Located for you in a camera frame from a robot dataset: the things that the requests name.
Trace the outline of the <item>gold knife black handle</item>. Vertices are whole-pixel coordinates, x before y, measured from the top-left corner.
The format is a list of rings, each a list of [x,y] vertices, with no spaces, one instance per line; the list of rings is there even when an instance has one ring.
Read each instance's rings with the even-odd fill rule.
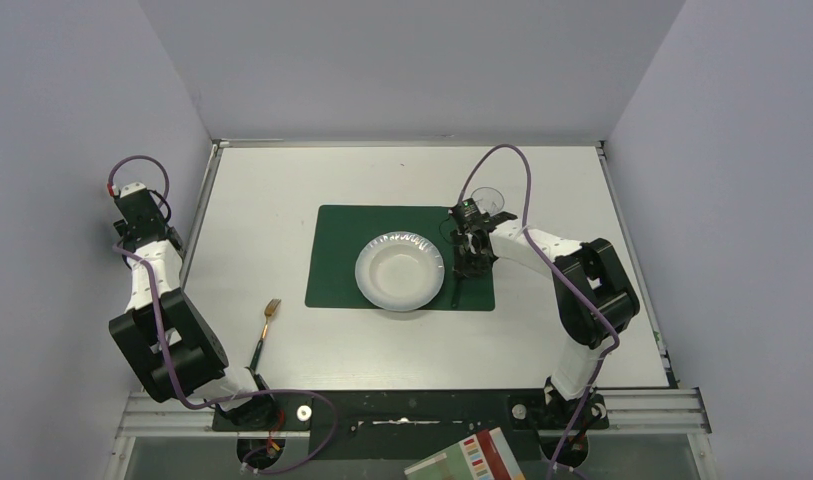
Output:
[[[460,298],[461,298],[461,285],[462,285],[462,277],[459,276],[459,275],[456,275],[455,278],[454,278],[453,291],[452,291],[452,294],[451,294],[450,308],[452,310],[457,310],[458,307],[459,307]]]

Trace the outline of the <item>white plate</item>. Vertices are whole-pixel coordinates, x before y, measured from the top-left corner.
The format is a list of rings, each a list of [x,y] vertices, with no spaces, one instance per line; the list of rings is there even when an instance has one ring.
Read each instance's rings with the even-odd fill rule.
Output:
[[[372,305],[410,312],[428,305],[441,291],[446,274],[440,250],[427,238],[395,231],[377,236],[355,262],[356,285]]]

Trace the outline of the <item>clear plastic cup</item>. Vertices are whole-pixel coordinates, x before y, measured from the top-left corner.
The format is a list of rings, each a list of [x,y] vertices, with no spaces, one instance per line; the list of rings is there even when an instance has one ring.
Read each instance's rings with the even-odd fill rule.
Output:
[[[504,210],[505,197],[499,190],[493,187],[478,187],[471,192],[471,198],[481,212],[490,216],[496,215]]]

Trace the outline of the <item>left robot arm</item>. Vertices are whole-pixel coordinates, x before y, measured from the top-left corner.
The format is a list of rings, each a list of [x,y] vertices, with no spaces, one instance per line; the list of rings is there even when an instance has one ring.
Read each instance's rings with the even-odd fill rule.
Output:
[[[236,427],[278,419],[260,376],[231,365],[220,340],[181,286],[184,248],[161,208],[162,196],[140,182],[113,196],[122,218],[115,246],[131,273],[131,294],[109,332],[144,390],[157,402],[184,399],[213,408]]]

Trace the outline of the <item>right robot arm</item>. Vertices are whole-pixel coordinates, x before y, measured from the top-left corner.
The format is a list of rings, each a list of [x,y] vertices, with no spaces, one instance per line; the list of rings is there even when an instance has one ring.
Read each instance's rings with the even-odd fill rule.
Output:
[[[477,278],[492,272],[497,261],[509,260],[551,279],[565,339],[545,381],[545,407],[559,419],[586,409],[606,355],[641,309],[613,245],[532,229],[512,213],[482,211],[473,199],[448,213],[457,277]]]

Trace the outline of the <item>green placemat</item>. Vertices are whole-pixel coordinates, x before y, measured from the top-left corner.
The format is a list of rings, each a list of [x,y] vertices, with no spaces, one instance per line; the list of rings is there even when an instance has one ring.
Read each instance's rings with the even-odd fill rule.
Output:
[[[450,308],[455,276],[449,233],[453,225],[444,206],[322,205],[318,209],[305,305],[310,308],[372,309],[359,291],[355,262],[365,245],[379,235],[406,231],[439,248],[446,268],[439,294],[423,308],[437,311],[491,312],[493,277],[463,279],[457,310]]]

